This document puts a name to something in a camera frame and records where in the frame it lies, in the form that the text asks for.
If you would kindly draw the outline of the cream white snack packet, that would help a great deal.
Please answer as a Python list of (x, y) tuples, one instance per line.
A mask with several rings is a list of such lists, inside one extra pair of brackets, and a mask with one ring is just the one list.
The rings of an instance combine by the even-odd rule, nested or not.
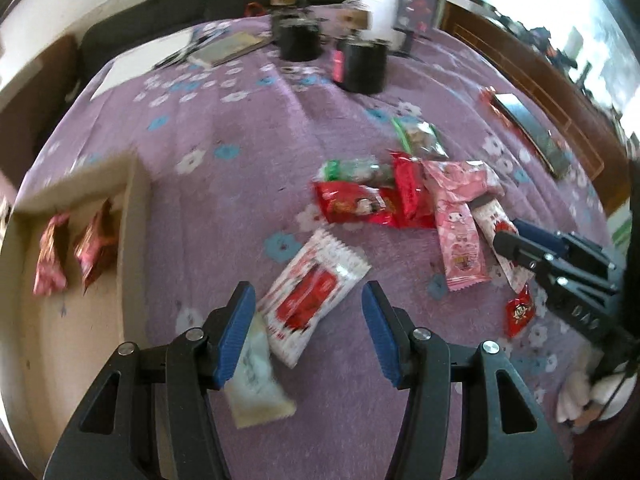
[(255, 313), (233, 377), (224, 385), (231, 415), (238, 429), (269, 424), (296, 413), (273, 374), (265, 322)]

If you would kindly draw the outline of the pink cartoon snack packet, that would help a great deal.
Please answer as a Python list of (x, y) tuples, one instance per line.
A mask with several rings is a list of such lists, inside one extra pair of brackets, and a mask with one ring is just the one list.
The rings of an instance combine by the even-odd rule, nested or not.
[(487, 282), (480, 234), (469, 203), (485, 194), (501, 195), (502, 185), (486, 162), (422, 162), (423, 182), (434, 205), (446, 284), (450, 292)]

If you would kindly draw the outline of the green clear snack packet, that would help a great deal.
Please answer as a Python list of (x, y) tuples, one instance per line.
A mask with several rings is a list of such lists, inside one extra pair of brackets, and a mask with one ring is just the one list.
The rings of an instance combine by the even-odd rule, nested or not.
[(437, 128), (429, 122), (393, 117), (392, 125), (402, 149), (420, 159), (447, 160), (449, 158)]

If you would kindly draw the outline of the green twisted candy packet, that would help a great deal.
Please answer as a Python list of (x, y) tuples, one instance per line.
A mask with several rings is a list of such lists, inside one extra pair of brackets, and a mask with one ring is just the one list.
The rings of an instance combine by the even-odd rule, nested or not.
[(376, 157), (330, 159), (320, 168), (320, 181), (345, 181), (369, 186), (391, 186), (394, 183), (392, 167)]

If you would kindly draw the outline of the white red snack packet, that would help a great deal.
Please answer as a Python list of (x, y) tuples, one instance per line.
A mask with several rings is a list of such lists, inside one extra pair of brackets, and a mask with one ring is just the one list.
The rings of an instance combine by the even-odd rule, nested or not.
[(271, 352), (296, 367), (322, 318), (370, 269), (366, 258), (328, 231), (314, 231), (258, 302)]

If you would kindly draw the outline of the dark red gold-lettered snack packet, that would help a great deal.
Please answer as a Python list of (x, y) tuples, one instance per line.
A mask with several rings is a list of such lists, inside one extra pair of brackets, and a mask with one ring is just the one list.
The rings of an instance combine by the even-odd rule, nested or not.
[(112, 216), (113, 202), (104, 200), (76, 238), (74, 257), (79, 264), (84, 292), (117, 261), (119, 236)]

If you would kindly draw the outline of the red cartoon snack packet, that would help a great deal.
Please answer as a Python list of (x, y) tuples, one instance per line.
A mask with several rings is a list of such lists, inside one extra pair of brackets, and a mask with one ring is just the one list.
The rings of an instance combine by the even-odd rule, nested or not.
[(371, 188), (349, 181), (312, 184), (323, 217), (329, 223), (400, 226), (401, 206), (394, 188)]

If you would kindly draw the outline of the small red candy packet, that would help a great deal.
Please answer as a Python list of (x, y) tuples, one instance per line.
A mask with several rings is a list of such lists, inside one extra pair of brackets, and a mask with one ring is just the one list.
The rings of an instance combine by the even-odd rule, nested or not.
[(506, 304), (506, 336), (514, 338), (535, 316), (536, 308), (530, 296), (529, 287), (525, 285), (518, 296)]

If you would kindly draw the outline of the black smartphone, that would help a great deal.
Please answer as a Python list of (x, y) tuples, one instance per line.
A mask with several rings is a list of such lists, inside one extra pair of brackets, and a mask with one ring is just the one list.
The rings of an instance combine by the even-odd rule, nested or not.
[(496, 93), (491, 104), (516, 125), (535, 149), (555, 179), (561, 179), (570, 169), (570, 160), (546, 128), (512, 93)]

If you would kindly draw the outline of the wooden headboard cabinet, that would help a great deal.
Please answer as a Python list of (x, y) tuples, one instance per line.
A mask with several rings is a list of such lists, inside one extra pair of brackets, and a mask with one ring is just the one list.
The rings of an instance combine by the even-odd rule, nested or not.
[(613, 126), (534, 48), (471, 0), (442, 0), (440, 28), (480, 52), (534, 101), (570, 144), (609, 216), (630, 196), (627, 156)]

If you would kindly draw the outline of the shallow cardboard box tray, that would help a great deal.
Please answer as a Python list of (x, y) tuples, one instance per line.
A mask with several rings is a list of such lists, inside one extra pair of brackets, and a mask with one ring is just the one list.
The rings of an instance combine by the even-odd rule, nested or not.
[[(122, 153), (76, 169), (20, 198), (1, 248), (1, 400), (18, 456), (42, 477), (58, 439), (93, 379), (126, 340), (145, 346), (146, 220), (150, 177), (139, 157)], [(112, 203), (118, 233), (114, 266), (89, 287), (75, 257), (67, 287), (34, 295), (41, 234), (58, 212), (70, 237)]]

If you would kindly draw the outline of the black jar near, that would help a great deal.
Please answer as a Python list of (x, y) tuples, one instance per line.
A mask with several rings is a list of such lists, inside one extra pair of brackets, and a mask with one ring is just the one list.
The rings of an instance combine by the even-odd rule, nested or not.
[(333, 51), (332, 80), (343, 90), (370, 96), (383, 91), (387, 44), (356, 36), (338, 38)]

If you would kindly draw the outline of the black jar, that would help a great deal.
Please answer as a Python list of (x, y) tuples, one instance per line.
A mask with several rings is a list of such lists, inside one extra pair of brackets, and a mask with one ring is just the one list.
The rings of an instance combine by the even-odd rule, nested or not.
[(338, 38), (333, 51), (332, 80), (343, 90), (370, 96), (383, 91), (387, 44), (356, 36)]
[(280, 23), (280, 59), (286, 62), (313, 61), (322, 53), (320, 22), (315, 18), (288, 18)]

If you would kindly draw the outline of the white paper sheet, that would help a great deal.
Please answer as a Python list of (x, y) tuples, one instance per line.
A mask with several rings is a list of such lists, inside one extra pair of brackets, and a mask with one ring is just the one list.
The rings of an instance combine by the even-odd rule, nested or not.
[(189, 27), (117, 55), (91, 99), (96, 99), (128, 80), (152, 72), (156, 64), (190, 44), (192, 36), (192, 28)]

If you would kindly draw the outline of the grey notebook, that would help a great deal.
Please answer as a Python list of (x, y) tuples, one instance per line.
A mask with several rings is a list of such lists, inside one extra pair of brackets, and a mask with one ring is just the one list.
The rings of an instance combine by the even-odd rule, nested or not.
[(190, 54), (186, 60), (204, 68), (213, 68), (253, 52), (270, 43), (270, 37), (259, 37), (249, 32), (236, 32), (206, 44)]

